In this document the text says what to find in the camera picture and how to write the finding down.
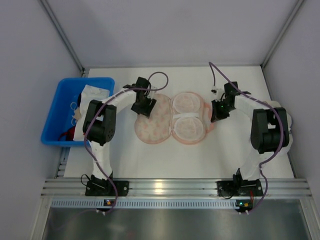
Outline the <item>pink mesh laundry bag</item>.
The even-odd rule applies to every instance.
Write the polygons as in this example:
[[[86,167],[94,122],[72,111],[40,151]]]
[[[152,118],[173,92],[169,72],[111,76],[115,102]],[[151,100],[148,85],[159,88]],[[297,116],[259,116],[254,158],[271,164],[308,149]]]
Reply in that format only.
[[[202,141],[214,128],[212,107],[194,92],[181,92],[169,98],[154,95],[156,104],[150,117],[138,115],[134,123],[136,136],[146,144],[159,144],[173,137],[184,145]]]

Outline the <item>white bra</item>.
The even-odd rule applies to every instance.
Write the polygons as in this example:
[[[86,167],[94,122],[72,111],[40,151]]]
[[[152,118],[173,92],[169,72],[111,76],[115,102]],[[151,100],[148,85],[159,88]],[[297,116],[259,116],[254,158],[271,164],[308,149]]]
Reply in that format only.
[[[89,103],[92,100],[101,101],[108,98],[110,91],[108,89],[99,88],[91,85],[85,85],[82,92],[79,94],[79,100],[77,101],[77,107],[74,111],[74,117],[76,119],[75,130],[73,140],[76,142],[84,141],[83,124],[89,107]]]

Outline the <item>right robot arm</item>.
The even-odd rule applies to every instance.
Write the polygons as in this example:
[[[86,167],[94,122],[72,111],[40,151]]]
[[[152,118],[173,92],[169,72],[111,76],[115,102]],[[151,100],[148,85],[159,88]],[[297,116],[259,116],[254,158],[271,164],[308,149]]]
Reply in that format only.
[[[210,121],[214,123],[227,119],[233,110],[249,117],[251,150],[236,174],[244,181],[253,181],[260,178],[260,170],[266,160],[289,151],[293,142],[291,119],[285,108],[254,99],[247,91],[240,93],[235,89],[237,86],[234,81],[226,83],[224,89],[212,87]]]

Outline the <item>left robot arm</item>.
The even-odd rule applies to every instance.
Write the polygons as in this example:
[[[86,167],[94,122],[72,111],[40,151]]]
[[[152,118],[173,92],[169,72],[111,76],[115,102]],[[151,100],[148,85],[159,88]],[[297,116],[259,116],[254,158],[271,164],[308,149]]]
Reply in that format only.
[[[93,158],[92,175],[108,180],[113,173],[110,159],[110,141],[116,133],[117,114],[130,106],[138,115],[149,118],[157,100],[148,79],[139,77],[136,83],[125,85],[118,93],[103,99],[91,100],[83,123],[84,142]]]

